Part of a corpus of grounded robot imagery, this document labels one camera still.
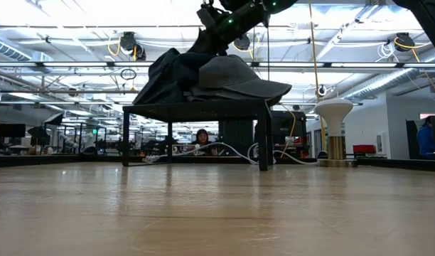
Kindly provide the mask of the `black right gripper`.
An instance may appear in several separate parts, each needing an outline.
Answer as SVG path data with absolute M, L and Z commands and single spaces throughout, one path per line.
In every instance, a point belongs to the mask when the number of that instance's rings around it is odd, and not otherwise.
M 229 23 L 212 22 L 199 34 L 193 44 L 194 53 L 226 56 L 230 41 L 235 40 L 235 27 Z

